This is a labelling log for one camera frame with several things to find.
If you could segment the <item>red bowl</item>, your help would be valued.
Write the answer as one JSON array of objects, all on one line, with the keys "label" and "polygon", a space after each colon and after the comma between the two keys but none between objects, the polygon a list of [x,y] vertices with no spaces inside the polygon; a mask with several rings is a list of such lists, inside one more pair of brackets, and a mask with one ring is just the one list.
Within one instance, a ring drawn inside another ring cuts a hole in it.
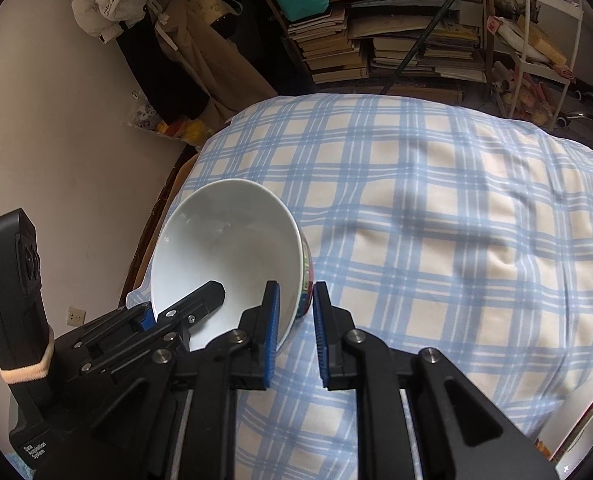
[{"label": "red bowl", "polygon": [[259,183],[219,180],[191,193],[168,217],[150,268],[155,318],[208,281],[223,285],[221,307],[190,330],[190,348],[239,325],[258,306],[268,281],[280,287],[277,344],[311,303],[313,267],[307,240],[291,211]]}]

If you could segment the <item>large white bowl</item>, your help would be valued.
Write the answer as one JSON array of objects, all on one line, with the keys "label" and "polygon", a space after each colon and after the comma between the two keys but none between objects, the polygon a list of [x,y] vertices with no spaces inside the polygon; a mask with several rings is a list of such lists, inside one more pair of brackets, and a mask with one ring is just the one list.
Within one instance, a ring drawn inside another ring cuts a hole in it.
[{"label": "large white bowl", "polygon": [[570,479],[593,452],[593,377],[577,387],[539,430],[536,448],[560,479]]}]

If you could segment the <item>blue plaid cloth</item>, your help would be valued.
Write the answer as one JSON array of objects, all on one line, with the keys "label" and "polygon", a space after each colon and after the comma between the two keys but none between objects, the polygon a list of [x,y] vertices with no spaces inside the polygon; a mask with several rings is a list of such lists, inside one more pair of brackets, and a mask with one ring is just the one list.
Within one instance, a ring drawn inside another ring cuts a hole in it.
[{"label": "blue plaid cloth", "polygon": [[209,140],[173,200],[224,179],[286,204],[356,325],[443,352],[531,440],[593,377],[591,148],[417,99],[278,96]]}]

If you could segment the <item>brown coat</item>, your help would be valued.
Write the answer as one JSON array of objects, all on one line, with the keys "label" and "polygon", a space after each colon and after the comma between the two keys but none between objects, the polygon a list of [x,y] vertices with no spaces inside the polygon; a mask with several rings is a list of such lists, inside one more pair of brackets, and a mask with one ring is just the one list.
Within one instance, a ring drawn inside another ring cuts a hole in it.
[{"label": "brown coat", "polygon": [[206,24],[190,0],[154,0],[168,16],[156,33],[160,46],[208,95],[199,119],[213,130],[249,106],[277,95],[231,44]]}]

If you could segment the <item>stack of books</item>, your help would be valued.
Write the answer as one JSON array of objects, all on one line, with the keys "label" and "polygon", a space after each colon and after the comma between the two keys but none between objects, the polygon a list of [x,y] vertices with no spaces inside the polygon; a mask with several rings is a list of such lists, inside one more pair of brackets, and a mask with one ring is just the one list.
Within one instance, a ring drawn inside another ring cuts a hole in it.
[{"label": "stack of books", "polygon": [[351,38],[346,10],[334,6],[325,13],[292,23],[288,36],[301,51],[315,84],[335,84],[368,77],[367,55]]}]

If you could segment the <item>black reaching pole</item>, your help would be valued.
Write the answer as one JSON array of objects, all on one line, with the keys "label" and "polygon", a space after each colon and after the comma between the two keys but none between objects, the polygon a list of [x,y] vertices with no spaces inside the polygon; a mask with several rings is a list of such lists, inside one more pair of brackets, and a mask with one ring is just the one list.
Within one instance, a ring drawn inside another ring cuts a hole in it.
[{"label": "black reaching pole", "polygon": [[430,23],[427,24],[426,28],[423,29],[423,32],[421,32],[419,38],[415,40],[415,43],[412,45],[411,49],[398,64],[396,70],[394,70],[394,73],[392,73],[392,75],[389,76],[389,79],[385,82],[384,86],[380,90],[381,96],[386,96],[389,93],[389,90],[392,89],[399,76],[406,70],[411,60],[418,54],[419,49],[426,42],[426,39],[431,36],[437,24],[444,18],[444,14],[450,9],[450,7],[455,3],[455,1],[456,0],[444,1],[444,3],[438,9],[434,18],[432,18]]}]

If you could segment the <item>white utility cart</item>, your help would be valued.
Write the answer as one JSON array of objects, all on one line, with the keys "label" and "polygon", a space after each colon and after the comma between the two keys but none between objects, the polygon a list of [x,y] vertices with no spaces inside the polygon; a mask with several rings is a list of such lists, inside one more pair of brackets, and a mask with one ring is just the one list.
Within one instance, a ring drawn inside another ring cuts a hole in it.
[{"label": "white utility cart", "polygon": [[[550,38],[531,21],[531,4],[539,2],[543,6],[555,9],[569,16],[575,21],[574,45],[571,56],[568,58],[550,40]],[[503,32],[501,39],[505,41],[507,52],[513,58],[517,69],[517,78],[510,102],[509,117],[512,118],[517,103],[523,96],[525,75],[534,75],[539,78],[557,82],[563,86],[562,93],[555,110],[549,114],[548,128],[552,129],[557,123],[561,108],[566,97],[569,85],[574,81],[574,68],[577,59],[579,42],[581,41],[581,25],[583,24],[584,9],[581,0],[525,0],[523,20],[517,22],[503,22],[495,30]]]}]

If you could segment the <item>wall socket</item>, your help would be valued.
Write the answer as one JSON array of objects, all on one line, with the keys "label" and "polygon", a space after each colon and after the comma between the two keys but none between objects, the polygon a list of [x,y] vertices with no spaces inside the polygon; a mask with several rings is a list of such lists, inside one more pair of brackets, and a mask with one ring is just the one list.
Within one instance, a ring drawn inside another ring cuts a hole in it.
[{"label": "wall socket", "polygon": [[85,324],[86,311],[74,307],[69,307],[66,312],[66,324],[72,327],[80,327]]}]

